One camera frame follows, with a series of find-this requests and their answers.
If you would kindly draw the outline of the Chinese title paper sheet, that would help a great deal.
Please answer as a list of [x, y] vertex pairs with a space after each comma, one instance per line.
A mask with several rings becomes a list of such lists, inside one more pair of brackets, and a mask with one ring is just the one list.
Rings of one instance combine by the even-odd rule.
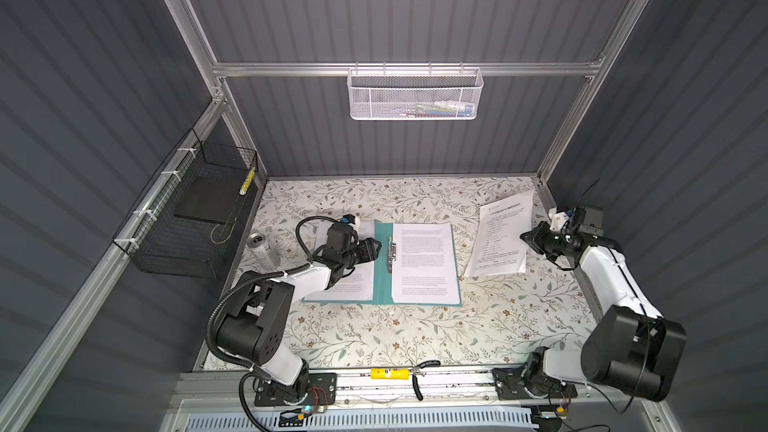
[[523, 273], [529, 246], [520, 236], [531, 230], [532, 212], [532, 190], [482, 206], [465, 275], [478, 278]]

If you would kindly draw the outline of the silver folder clip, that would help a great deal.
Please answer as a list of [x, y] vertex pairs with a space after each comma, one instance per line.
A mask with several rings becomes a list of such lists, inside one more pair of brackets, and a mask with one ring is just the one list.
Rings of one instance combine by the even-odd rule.
[[387, 271], [390, 275], [393, 274], [394, 262], [397, 255], [397, 245], [394, 241], [394, 237], [390, 236], [387, 247]]

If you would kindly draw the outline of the teal file folder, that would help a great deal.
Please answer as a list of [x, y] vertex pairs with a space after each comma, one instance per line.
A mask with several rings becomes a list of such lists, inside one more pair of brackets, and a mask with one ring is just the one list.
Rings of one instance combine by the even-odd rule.
[[401, 305], [395, 304], [392, 301], [391, 296], [391, 282], [392, 275], [387, 271], [387, 247], [389, 237], [392, 235], [392, 223], [381, 223], [373, 221], [375, 223], [375, 239], [382, 244], [382, 249], [378, 258], [374, 261], [374, 290], [373, 300], [362, 303], [355, 302], [330, 302], [330, 303], [354, 303], [354, 304], [369, 304], [369, 305]]

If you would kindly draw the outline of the XDOF header paper sheet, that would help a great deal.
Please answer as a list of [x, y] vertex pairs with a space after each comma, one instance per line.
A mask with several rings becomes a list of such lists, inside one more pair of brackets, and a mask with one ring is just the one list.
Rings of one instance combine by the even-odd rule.
[[449, 223], [394, 224], [391, 296], [395, 304], [460, 306], [453, 229]]

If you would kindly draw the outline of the English text paper sheet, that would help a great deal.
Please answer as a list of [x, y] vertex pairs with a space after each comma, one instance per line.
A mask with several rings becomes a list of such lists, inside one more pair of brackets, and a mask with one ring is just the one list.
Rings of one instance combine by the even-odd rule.
[[[321, 221], [317, 225], [317, 234], [312, 250], [314, 251], [327, 242], [327, 231], [330, 222]], [[375, 223], [373, 221], [359, 222], [358, 236], [361, 239], [375, 238]], [[374, 262], [366, 262], [355, 266], [348, 277], [341, 278], [333, 287], [308, 295], [304, 302], [355, 302], [362, 303], [373, 300]]]

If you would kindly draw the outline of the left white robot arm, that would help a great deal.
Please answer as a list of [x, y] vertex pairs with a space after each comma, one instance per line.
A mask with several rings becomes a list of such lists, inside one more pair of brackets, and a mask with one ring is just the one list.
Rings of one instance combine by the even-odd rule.
[[361, 239], [355, 219], [322, 216], [330, 227], [327, 240], [310, 249], [295, 228], [296, 239], [308, 262], [288, 270], [260, 275], [243, 274], [211, 313], [205, 332], [210, 352], [224, 362], [245, 367], [251, 375], [271, 383], [296, 400], [310, 388], [307, 362], [282, 345], [291, 305], [328, 290], [354, 273], [360, 264], [374, 263], [382, 243]]

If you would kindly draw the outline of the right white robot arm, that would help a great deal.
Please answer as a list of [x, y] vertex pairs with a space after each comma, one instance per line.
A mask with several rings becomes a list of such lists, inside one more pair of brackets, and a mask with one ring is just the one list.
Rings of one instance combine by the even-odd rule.
[[537, 348], [522, 372], [530, 395], [558, 385], [603, 385], [660, 402], [668, 396], [686, 342], [683, 326], [663, 317], [632, 276], [619, 243], [604, 236], [601, 210], [553, 208], [522, 240], [551, 263], [561, 257], [587, 277], [602, 310], [578, 351]]

